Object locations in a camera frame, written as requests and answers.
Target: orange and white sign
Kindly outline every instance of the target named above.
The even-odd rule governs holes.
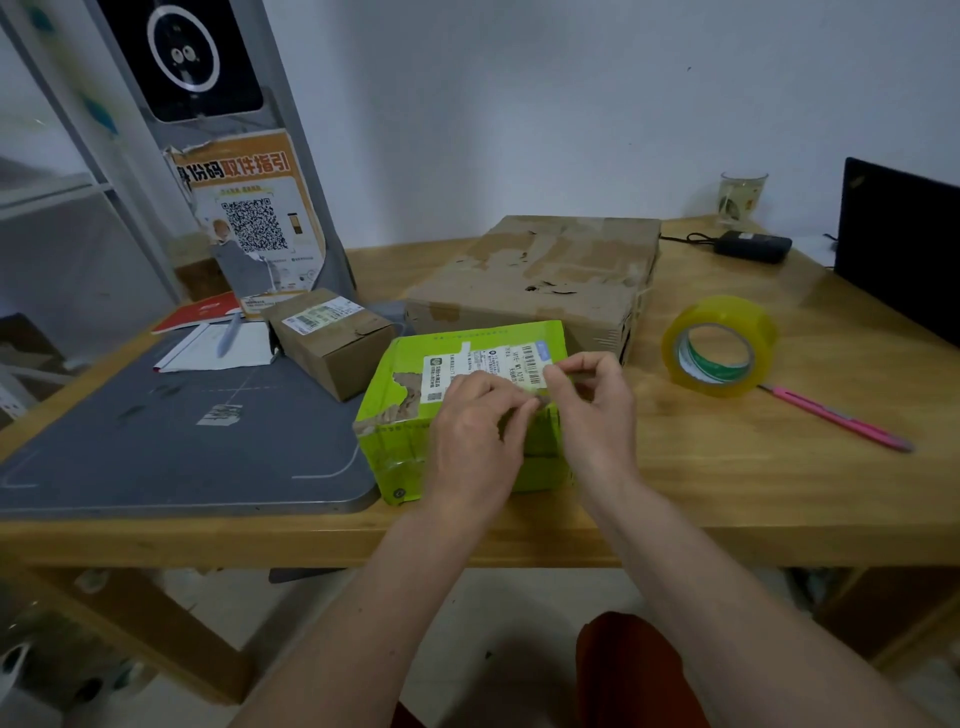
[[[324,232],[285,130],[166,154],[248,317],[313,288]]]

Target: yellow tape roll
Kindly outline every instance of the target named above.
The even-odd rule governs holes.
[[[746,361],[719,364],[697,352],[690,333],[701,327],[739,338]],[[738,397],[766,378],[776,341],[777,327],[759,305],[736,296],[710,296],[677,317],[663,335],[660,352],[670,378],[681,386],[712,397]]]

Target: green box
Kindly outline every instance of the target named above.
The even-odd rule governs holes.
[[[451,376],[462,373],[464,367],[499,370],[519,386],[538,391],[546,386],[542,366],[564,358],[564,325],[559,321],[394,339],[380,359],[353,423],[383,499],[400,505],[420,498],[430,423],[440,410]],[[567,482],[560,413],[552,401],[534,416],[523,455],[515,493],[557,488]]]

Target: black electronic device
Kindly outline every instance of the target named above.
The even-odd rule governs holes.
[[[760,232],[727,231],[713,239],[713,251],[718,255],[742,257],[760,263],[782,262],[792,246],[793,241],[788,237]]]
[[[98,0],[150,111],[160,121],[263,107],[229,0]]]
[[[960,346],[960,187],[847,158],[834,272]]]

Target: floor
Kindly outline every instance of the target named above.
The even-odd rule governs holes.
[[[265,571],[206,577],[166,572],[168,592],[261,666],[274,663],[352,572],[284,585]],[[789,600],[777,570],[757,570]],[[467,570],[437,615],[401,699],[427,726],[573,726],[574,644],[607,610],[639,613],[640,595],[619,569]],[[931,713],[960,727],[960,679],[931,661],[901,685]],[[236,708],[211,706],[163,677],[74,711],[65,728],[222,728]]]

